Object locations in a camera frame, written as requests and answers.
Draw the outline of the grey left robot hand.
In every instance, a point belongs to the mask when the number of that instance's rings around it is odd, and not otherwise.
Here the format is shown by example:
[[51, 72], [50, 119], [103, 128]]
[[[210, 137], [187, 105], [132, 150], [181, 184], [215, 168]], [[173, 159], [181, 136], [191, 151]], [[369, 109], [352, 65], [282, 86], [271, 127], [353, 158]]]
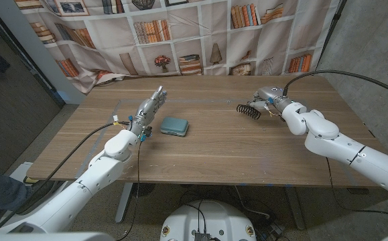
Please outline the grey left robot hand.
[[137, 109], [128, 130], [136, 135], [140, 135], [155, 118], [159, 108], [165, 103], [167, 92], [160, 86], [150, 98], [145, 99]]

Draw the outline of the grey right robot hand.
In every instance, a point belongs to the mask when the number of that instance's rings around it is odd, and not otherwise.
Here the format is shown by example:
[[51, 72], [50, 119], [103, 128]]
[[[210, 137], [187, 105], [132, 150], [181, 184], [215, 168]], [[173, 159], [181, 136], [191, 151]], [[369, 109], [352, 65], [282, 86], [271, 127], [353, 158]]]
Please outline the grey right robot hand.
[[247, 104], [256, 110], [265, 110], [272, 106], [279, 114], [294, 101], [283, 95], [283, 89], [276, 86], [265, 86], [258, 89], [251, 102]]

